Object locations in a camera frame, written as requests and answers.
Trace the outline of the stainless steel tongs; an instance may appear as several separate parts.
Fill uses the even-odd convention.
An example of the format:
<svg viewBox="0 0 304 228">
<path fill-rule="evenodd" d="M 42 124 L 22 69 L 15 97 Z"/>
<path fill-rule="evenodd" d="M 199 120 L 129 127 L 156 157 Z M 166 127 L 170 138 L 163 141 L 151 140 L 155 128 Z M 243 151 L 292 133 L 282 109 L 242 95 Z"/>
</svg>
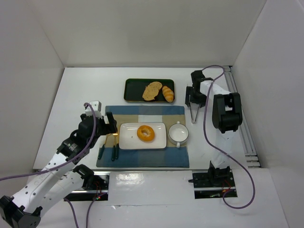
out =
<svg viewBox="0 0 304 228">
<path fill-rule="evenodd" d="M 190 117 L 191 117 L 191 123 L 195 124 L 197 121 L 197 116 L 200 110 L 199 104 L 189 103 L 189 110 L 190 110 Z"/>
</svg>

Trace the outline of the orange bagel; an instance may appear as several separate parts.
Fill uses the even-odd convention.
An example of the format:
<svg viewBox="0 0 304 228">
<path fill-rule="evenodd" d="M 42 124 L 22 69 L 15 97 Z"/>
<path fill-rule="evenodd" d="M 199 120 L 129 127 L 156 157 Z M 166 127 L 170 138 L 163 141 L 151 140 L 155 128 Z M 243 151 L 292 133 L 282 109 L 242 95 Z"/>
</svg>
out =
<svg viewBox="0 0 304 228">
<path fill-rule="evenodd" d="M 151 142 L 155 138 L 155 132 L 150 126 L 141 125 L 137 129 L 137 137 L 143 142 Z"/>
</svg>

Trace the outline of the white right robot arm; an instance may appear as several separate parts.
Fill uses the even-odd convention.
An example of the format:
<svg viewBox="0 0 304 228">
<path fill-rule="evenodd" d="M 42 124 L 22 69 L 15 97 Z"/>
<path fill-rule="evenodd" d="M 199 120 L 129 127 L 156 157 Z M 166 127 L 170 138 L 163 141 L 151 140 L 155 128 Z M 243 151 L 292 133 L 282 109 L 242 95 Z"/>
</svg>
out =
<svg viewBox="0 0 304 228">
<path fill-rule="evenodd" d="M 196 123 L 199 110 L 204 107 L 203 134 L 207 144 L 214 149 L 209 169 L 230 169 L 232 139 L 243 122 L 241 98 L 215 84 L 215 80 L 204 76 L 201 70 L 191 73 L 192 85 L 186 87 L 185 105 L 190 110 L 191 122 Z M 216 129 L 216 142 L 207 137 L 207 111 L 211 107 L 211 120 Z"/>
</svg>

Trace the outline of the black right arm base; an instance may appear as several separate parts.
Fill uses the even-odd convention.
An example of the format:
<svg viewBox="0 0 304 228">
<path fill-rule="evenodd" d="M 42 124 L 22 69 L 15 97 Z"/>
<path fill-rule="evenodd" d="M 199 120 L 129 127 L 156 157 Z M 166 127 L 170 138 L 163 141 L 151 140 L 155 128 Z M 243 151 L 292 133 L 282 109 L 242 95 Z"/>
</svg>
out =
<svg viewBox="0 0 304 228">
<path fill-rule="evenodd" d="M 192 179 L 188 180 L 194 187 L 195 199 L 227 198 L 237 197 L 236 184 L 231 168 L 215 168 L 209 163 L 207 171 L 192 173 Z"/>
</svg>

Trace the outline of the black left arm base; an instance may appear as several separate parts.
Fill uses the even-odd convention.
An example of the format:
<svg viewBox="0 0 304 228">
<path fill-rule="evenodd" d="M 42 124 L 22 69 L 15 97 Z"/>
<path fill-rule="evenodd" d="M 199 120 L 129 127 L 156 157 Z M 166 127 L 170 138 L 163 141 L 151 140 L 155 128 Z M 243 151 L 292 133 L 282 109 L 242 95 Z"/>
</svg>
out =
<svg viewBox="0 0 304 228">
<path fill-rule="evenodd" d="M 96 177 L 89 187 L 81 187 L 66 196 L 69 201 L 108 201 L 110 173 L 96 172 Z"/>
</svg>

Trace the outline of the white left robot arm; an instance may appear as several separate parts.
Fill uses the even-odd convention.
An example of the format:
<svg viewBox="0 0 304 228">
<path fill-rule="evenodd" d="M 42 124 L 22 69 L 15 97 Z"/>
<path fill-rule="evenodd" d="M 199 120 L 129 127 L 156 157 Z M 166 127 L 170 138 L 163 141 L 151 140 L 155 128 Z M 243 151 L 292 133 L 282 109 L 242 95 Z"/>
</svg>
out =
<svg viewBox="0 0 304 228">
<path fill-rule="evenodd" d="M 0 216 L 12 228 L 35 228 L 55 204 L 71 192 L 83 189 L 101 193 L 106 180 L 80 164 L 100 136 L 117 132 L 117 122 L 107 112 L 108 123 L 102 116 L 82 114 L 78 129 L 58 147 L 51 161 L 25 187 L 13 196 L 0 199 Z"/>
</svg>

